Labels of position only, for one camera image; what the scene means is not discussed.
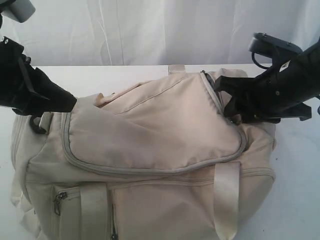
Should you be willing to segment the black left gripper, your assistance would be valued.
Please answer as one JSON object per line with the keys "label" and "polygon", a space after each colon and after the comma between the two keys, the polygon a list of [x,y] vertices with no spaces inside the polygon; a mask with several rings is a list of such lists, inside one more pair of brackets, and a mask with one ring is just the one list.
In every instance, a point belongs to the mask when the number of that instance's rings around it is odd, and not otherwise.
{"label": "black left gripper", "polygon": [[0,105],[17,115],[40,116],[44,112],[70,112],[77,98],[39,68],[31,66],[24,47],[4,36],[0,41]]}

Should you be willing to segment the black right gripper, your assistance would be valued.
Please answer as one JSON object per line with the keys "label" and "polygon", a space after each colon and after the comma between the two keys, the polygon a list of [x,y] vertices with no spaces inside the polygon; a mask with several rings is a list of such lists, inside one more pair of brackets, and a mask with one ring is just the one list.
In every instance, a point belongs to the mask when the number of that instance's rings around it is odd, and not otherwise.
{"label": "black right gripper", "polygon": [[223,91],[223,115],[239,123],[310,119],[311,108],[304,102],[320,95],[320,43],[281,67],[271,65],[257,77],[221,75],[213,89]]}

